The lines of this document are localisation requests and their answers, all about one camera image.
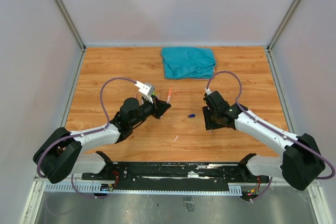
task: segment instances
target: wood surface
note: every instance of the wood surface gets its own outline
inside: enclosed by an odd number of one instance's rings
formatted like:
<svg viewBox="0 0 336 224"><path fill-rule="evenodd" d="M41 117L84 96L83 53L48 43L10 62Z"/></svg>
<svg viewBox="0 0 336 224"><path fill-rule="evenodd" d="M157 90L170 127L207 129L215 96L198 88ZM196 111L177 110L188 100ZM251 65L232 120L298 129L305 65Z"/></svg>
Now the wood surface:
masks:
<svg viewBox="0 0 336 224"><path fill-rule="evenodd" d="M277 91L262 47L213 47L216 71L236 73L243 83L241 104L277 127L287 129ZM88 48L72 101L66 128L83 130L106 123L99 101L101 86L113 77L129 77L155 86L166 100L172 87L172 107L157 120L147 119L125 141L91 150L113 161L224 162L239 161L248 153L276 156L253 137L228 128L205 130L202 107L205 80L164 79L161 48ZM234 77L218 75L210 85L234 103L239 86ZM116 80L107 85L103 100L111 118L123 101L140 93L134 84Z"/></svg>

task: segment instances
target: teal cloth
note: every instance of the teal cloth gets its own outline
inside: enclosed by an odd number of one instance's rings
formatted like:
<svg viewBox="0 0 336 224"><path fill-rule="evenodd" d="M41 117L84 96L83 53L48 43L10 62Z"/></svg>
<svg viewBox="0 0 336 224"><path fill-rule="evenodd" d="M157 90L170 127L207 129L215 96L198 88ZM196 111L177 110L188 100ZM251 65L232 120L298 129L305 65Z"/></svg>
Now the teal cloth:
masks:
<svg viewBox="0 0 336 224"><path fill-rule="evenodd" d="M165 47L161 55L166 79L209 79L214 74L216 61L209 48Z"/></svg>

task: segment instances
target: metal beam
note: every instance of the metal beam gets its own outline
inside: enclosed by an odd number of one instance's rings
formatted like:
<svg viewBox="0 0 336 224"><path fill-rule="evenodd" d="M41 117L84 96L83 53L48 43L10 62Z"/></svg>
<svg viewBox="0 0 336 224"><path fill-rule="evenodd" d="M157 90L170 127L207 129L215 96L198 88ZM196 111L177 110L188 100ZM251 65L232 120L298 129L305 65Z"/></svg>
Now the metal beam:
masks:
<svg viewBox="0 0 336 224"><path fill-rule="evenodd" d="M63 16L65 23L68 25L72 35L74 36L75 40L77 41L79 47L82 50L85 50L86 47L85 47L81 37L79 36L79 33L77 32L77 30L75 28L75 25L72 22L72 20L70 18L70 15L68 14L67 9L65 8L65 5L64 5L63 1L62 0L54 0L54 1L56 3L60 13Z"/></svg>
<svg viewBox="0 0 336 224"><path fill-rule="evenodd" d="M290 21L291 17L293 16L294 12L296 11L296 9L299 6L301 1L302 0L293 0L293 2L291 3L288 11L286 12L286 14L283 18L283 20L281 21L280 26L278 27L276 33L274 34L270 44L267 46L268 50L273 49L275 43L279 39L280 35L282 34L283 30L287 26L288 22Z"/></svg>

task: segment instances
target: turquoise fabric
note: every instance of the turquoise fabric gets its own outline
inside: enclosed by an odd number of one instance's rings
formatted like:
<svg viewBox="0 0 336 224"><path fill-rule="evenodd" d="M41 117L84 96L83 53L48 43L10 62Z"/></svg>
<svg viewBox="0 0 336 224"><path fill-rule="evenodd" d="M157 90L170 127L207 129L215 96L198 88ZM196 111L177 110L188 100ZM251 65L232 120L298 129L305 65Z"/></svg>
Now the turquoise fabric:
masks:
<svg viewBox="0 0 336 224"><path fill-rule="evenodd" d="M209 48L165 47L161 55L167 79L209 79L216 66L214 53Z"/></svg>

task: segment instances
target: gray floor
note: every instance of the gray floor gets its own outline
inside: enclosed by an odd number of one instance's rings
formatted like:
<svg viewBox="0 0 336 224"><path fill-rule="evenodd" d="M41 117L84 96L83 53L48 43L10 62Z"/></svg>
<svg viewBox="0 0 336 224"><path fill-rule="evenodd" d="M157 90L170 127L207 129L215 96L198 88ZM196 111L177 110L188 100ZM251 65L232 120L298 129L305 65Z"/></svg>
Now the gray floor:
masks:
<svg viewBox="0 0 336 224"><path fill-rule="evenodd" d="M39 223L311 224L317 221L307 191L276 186L253 204L236 196L194 196L192 200L178 195L123 194L95 200L75 193L45 193L35 224Z"/></svg>

